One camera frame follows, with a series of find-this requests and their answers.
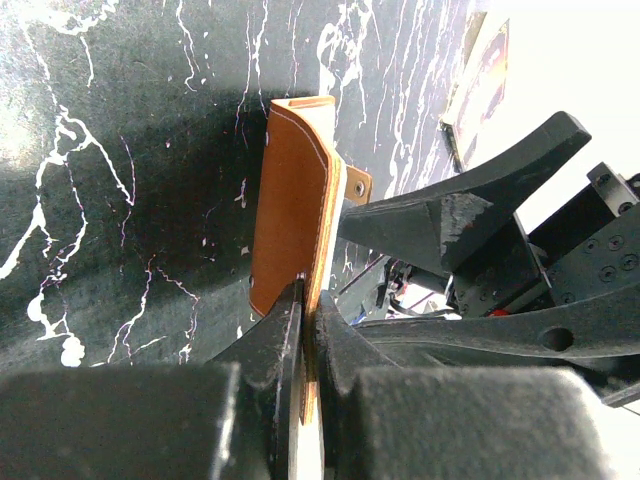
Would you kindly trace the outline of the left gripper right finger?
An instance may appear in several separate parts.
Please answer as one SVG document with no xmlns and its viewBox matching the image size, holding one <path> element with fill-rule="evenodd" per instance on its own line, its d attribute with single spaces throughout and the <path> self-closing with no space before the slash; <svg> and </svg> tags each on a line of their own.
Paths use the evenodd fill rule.
<svg viewBox="0 0 640 480">
<path fill-rule="evenodd" d="M 321 294 L 328 479 L 611 479 L 595 394 L 552 368 L 401 367 Z"/>
</svg>

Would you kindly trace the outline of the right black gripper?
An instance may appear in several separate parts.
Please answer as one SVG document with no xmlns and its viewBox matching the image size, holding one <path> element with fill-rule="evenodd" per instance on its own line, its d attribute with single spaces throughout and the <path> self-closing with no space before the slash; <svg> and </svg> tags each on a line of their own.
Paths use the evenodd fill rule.
<svg viewBox="0 0 640 480">
<path fill-rule="evenodd" d="M 639 207 L 625 201 L 615 215 L 587 186 L 530 234 L 512 218 L 590 139 L 559 111 L 478 167 L 342 213 L 341 238 L 436 275 L 454 272 L 447 306 L 494 316 L 379 320 L 356 331 L 404 367 L 637 373 L 639 291 L 617 289 L 639 280 Z"/>
</svg>

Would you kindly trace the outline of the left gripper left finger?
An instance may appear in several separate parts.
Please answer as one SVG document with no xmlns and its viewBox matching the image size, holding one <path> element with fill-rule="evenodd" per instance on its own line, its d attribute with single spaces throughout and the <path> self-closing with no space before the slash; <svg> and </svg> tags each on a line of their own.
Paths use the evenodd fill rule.
<svg viewBox="0 0 640 480">
<path fill-rule="evenodd" d="M 286 479 L 304 283 L 202 365 L 28 372 L 1 382 L 5 479 Z"/>
</svg>

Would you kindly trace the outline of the brown leather card holder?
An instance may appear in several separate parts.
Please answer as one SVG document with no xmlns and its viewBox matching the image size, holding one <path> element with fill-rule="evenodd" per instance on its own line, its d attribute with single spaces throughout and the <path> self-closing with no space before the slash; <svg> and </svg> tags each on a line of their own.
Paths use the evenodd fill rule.
<svg viewBox="0 0 640 480">
<path fill-rule="evenodd" d="M 336 100 L 330 95 L 270 103 L 260 176 L 249 303 L 264 316 L 286 285 L 305 278 L 304 381 L 300 420 L 312 421 L 319 386 L 311 338 L 328 289 L 343 203 L 370 201 L 372 176 L 335 148 Z"/>
</svg>

